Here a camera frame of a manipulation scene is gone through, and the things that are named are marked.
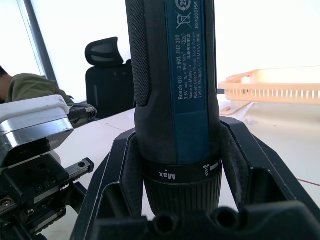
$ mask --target bosch go screwdriver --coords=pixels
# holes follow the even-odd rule
[[[134,115],[154,214],[211,212],[222,163],[213,0],[126,0]]]

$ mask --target white desk surface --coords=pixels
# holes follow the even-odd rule
[[[56,152],[64,168],[90,158],[95,169],[109,153],[121,133],[135,127],[134,109],[92,122],[76,129]],[[243,120],[252,134],[273,148],[287,164],[313,200],[320,206],[320,106],[254,103],[232,117]],[[92,173],[79,181],[88,188]],[[236,208],[227,179],[223,173],[220,206]],[[146,192],[143,193],[142,214],[152,219]],[[67,215],[42,231],[48,240],[68,240],[77,214],[67,207]]]

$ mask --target beige plastic crate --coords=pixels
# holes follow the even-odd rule
[[[320,105],[320,66],[253,70],[219,87],[231,101]]]

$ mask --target office chair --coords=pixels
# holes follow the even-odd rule
[[[123,64],[118,38],[90,43],[85,58],[91,67],[85,75],[87,103],[97,109],[97,118],[104,119],[134,107],[135,90],[131,60]]]

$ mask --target olive green sleeve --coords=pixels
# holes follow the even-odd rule
[[[24,73],[12,78],[5,102],[10,103],[51,95],[61,95],[67,104],[73,103],[66,93],[58,88],[55,81]]]

